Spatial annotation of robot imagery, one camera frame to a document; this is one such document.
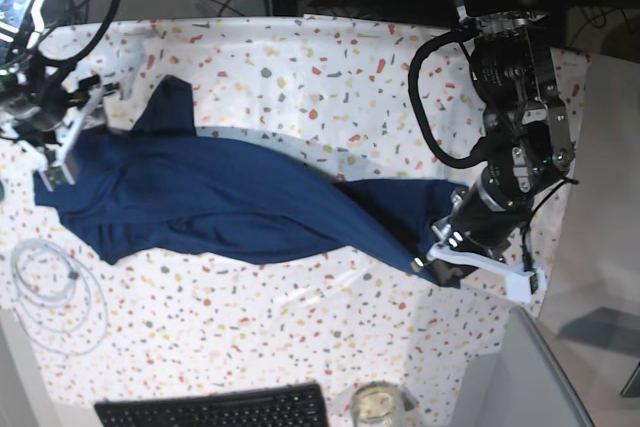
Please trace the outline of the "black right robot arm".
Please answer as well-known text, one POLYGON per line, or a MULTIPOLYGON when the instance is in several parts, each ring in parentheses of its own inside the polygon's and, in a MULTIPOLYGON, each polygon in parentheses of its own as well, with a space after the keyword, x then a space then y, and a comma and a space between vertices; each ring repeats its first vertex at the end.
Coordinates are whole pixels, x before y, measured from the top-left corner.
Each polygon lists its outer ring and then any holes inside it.
POLYGON ((88 101, 88 89, 96 79, 83 81, 73 93, 64 89, 63 82, 102 40, 121 0, 110 0, 99 28, 74 55, 52 59, 40 46, 57 28, 76 19, 90 1, 1 0, 1 113, 8 117, 3 140, 56 145, 54 130, 67 111, 88 101))

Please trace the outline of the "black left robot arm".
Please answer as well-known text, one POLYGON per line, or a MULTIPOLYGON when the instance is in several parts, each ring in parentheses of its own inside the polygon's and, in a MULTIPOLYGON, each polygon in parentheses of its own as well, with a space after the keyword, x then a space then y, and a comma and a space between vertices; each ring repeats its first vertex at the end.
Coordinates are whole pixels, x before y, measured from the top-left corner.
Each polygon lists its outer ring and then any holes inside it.
POLYGON ((435 157, 454 169, 485 167, 441 224, 441 244, 499 259, 514 230, 528 236, 535 197, 568 182, 575 158, 566 105, 560 97, 551 49, 538 17, 562 0, 452 0, 458 23, 415 53, 408 92, 420 131, 435 157), (456 44, 468 61, 473 87, 485 104, 484 134, 457 158, 438 144, 419 93, 423 62, 456 44))

